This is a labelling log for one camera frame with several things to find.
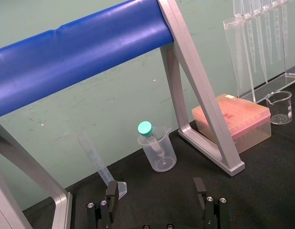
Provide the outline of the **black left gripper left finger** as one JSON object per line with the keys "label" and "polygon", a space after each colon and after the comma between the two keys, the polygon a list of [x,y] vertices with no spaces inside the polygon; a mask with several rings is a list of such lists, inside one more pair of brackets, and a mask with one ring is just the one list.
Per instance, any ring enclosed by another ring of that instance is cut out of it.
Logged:
{"label": "black left gripper left finger", "polygon": [[119,201],[118,182],[110,181],[105,199],[98,203],[90,202],[86,206],[88,229],[111,229],[114,223]]}

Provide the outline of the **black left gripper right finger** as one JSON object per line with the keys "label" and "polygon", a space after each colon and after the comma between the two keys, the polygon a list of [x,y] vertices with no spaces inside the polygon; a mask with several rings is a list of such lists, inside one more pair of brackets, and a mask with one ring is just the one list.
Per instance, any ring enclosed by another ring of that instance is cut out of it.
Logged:
{"label": "black left gripper right finger", "polygon": [[229,229],[229,211],[226,198],[214,199],[207,194],[207,189],[200,177],[193,178],[200,208],[204,229]]}

